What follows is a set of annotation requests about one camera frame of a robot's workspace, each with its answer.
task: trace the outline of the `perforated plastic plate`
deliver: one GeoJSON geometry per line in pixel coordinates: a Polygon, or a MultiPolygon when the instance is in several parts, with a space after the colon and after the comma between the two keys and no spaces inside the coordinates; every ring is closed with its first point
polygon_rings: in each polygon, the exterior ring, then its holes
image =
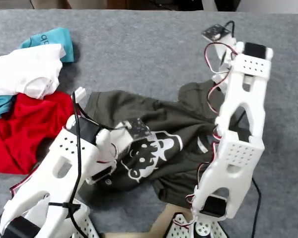
{"type": "MultiPolygon", "coordinates": [[[[187,223],[182,214],[177,214],[174,219],[182,224],[187,223]]],[[[190,238],[190,233],[188,229],[172,223],[166,238],[190,238]]]]}
{"type": "MultiPolygon", "coordinates": [[[[187,223],[185,217],[182,214],[177,214],[175,216],[175,220],[182,224],[187,223]]],[[[222,227],[219,225],[218,222],[197,222],[195,229],[196,233],[199,236],[195,236],[194,238],[209,237],[210,234],[211,238],[227,238],[225,232],[223,231],[222,227]]],[[[190,231],[186,228],[182,228],[172,222],[170,229],[166,233],[165,238],[193,238],[193,233],[193,231],[190,231]]]]}
{"type": "MultiPolygon", "coordinates": [[[[80,226],[80,228],[87,235],[88,238],[100,238],[89,217],[85,218],[84,224],[80,226]]],[[[83,238],[83,237],[79,232],[76,231],[72,235],[72,238],[83,238]]]]}

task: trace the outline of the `gray carpet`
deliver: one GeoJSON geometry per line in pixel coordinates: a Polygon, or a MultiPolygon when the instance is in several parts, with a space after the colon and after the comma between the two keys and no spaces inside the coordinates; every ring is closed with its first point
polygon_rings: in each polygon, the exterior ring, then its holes
{"type": "MultiPolygon", "coordinates": [[[[0,55],[35,33],[68,27],[79,53],[77,63],[62,69],[61,90],[121,89],[176,100],[181,85],[212,75],[203,59],[207,42],[201,31],[231,19],[238,40],[275,51],[265,103],[266,150],[254,174],[263,193],[256,237],[298,238],[298,15],[3,10],[0,55]]],[[[0,213],[8,188],[19,179],[0,175],[0,213]]],[[[251,187],[236,217],[223,222],[232,238],[250,237],[256,202],[251,187]]],[[[150,227],[163,204],[148,184],[117,198],[99,195],[92,208],[101,232],[140,232],[150,227]]]]}

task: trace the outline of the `t-shirt print graphic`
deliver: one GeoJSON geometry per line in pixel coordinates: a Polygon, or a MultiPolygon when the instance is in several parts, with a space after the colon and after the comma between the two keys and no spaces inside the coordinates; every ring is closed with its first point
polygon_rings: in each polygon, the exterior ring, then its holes
{"type": "Polygon", "coordinates": [[[181,151],[183,143],[178,135],[166,131],[152,131],[151,135],[134,142],[121,164],[128,171],[128,177],[138,183],[181,151]]]}

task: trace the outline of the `wire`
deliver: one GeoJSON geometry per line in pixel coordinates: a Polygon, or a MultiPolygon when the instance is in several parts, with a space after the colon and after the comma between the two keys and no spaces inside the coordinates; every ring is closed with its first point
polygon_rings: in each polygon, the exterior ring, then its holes
{"type": "Polygon", "coordinates": [[[32,8],[35,9],[32,0],[29,0],[29,1],[30,1],[30,4],[31,4],[32,8]]]}
{"type": "Polygon", "coordinates": [[[194,218],[192,219],[191,222],[189,223],[179,223],[175,218],[172,219],[173,223],[176,224],[177,226],[180,226],[180,227],[184,227],[185,229],[189,229],[188,226],[192,225],[193,223],[195,223],[197,221],[197,218],[194,218]]]}
{"type": "Polygon", "coordinates": [[[221,136],[219,136],[217,133],[216,133],[216,129],[217,129],[217,125],[214,127],[214,129],[213,129],[213,137],[216,139],[216,140],[221,140],[222,139],[222,137],[221,136]]]}
{"type": "Polygon", "coordinates": [[[228,77],[228,74],[229,74],[229,71],[226,73],[225,77],[220,81],[218,82],[217,84],[215,84],[212,88],[210,88],[209,92],[208,92],[208,95],[207,95],[207,103],[208,103],[208,106],[209,108],[212,110],[212,112],[214,112],[215,114],[218,114],[218,111],[211,105],[211,102],[210,102],[210,96],[211,94],[214,92],[214,90],[216,90],[218,87],[220,87],[220,85],[222,83],[224,83],[224,81],[227,79],[228,77]]]}
{"type": "MultiPolygon", "coordinates": [[[[234,123],[234,125],[233,125],[234,127],[238,126],[238,124],[240,123],[242,118],[245,116],[245,114],[246,114],[246,111],[244,110],[243,113],[240,115],[240,117],[237,119],[237,121],[234,123]]],[[[255,181],[254,177],[252,177],[252,182],[253,182],[253,184],[256,188],[256,191],[258,193],[258,200],[257,200],[256,212],[254,215],[253,229],[252,229],[252,235],[251,235],[251,238],[255,238],[258,213],[259,213],[259,209],[260,209],[260,204],[262,202],[262,192],[261,192],[259,186],[257,185],[257,182],[255,181]]]]}
{"type": "Polygon", "coordinates": [[[100,124],[100,123],[97,123],[93,120],[93,118],[91,118],[84,110],[83,108],[80,106],[80,104],[76,104],[79,111],[83,114],[83,116],[89,120],[90,122],[98,125],[99,127],[103,128],[103,129],[106,129],[106,130],[120,130],[120,129],[124,129],[124,128],[128,128],[127,126],[120,126],[120,127],[110,127],[110,126],[107,126],[107,125],[103,125],[103,124],[100,124]]]}
{"type": "Polygon", "coordinates": [[[21,182],[17,183],[16,185],[12,186],[9,190],[11,192],[11,198],[14,198],[15,196],[15,190],[24,185],[26,182],[29,181],[29,179],[32,177],[32,175],[34,174],[34,172],[37,170],[37,168],[35,168],[31,173],[29,173],[29,175],[27,177],[25,177],[21,182]]]}
{"type": "Polygon", "coordinates": [[[237,55],[237,52],[229,45],[227,44],[224,44],[222,42],[211,42],[211,43],[208,43],[207,46],[205,47],[204,49],[204,59],[205,59],[205,62],[207,63],[207,66],[210,68],[210,70],[215,73],[215,74],[221,74],[221,73],[227,73],[228,71],[223,71],[223,72],[216,72],[213,70],[212,66],[211,66],[211,63],[209,61],[209,58],[208,58],[208,47],[210,47],[211,45],[224,45],[226,46],[227,48],[229,48],[233,54],[237,55]]]}
{"type": "Polygon", "coordinates": [[[242,114],[239,116],[239,118],[237,119],[237,121],[234,123],[233,127],[238,126],[238,124],[239,124],[240,121],[243,119],[243,117],[245,116],[245,114],[246,114],[246,111],[244,110],[244,111],[242,112],[242,114]]]}
{"type": "Polygon", "coordinates": [[[230,24],[232,24],[232,37],[234,37],[234,32],[235,32],[235,22],[232,21],[232,20],[231,20],[231,21],[228,21],[227,23],[225,23],[224,28],[223,28],[221,34],[223,33],[224,29],[225,29],[228,25],[230,25],[230,24]]]}
{"type": "Polygon", "coordinates": [[[251,238],[255,237],[255,232],[256,232],[256,224],[257,224],[257,219],[258,219],[258,213],[259,213],[259,209],[260,209],[260,204],[262,201],[262,192],[260,191],[254,177],[252,177],[252,182],[256,188],[256,191],[258,193],[258,200],[257,200],[257,207],[256,207],[256,212],[255,212],[255,216],[254,216],[254,222],[253,222],[253,229],[252,229],[252,236],[251,238]]]}
{"type": "MultiPolygon", "coordinates": [[[[73,101],[73,107],[74,107],[74,115],[75,115],[75,123],[76,123],[76,138],[77,138],[77,179],[73,188],[73,192],[71,194],[70,200],[69,200],[69,204],[73,204],[74,198],[75,198],[75,194],[77,192],[77,188],[80,182],[80,178],[81,178],[81,150],[80,150],[80,127],[79,127],[79,119],[78,119],[78,114],[77,114],[77,110],[76,110],[76,98],[75,98],[75,92],[73,92],[72,94],[72,101],[73,101]]],[[[69,208],[69,216],[70,219],[75,227],[75,229],[82,235],[83,238],[88,238],[88,236],[81,230],[81,228],[78,226],[78,224],[76,223],[75,219],[74,219],[74,215],[73,215],[73,210],[71,208],[69,208]]]]}

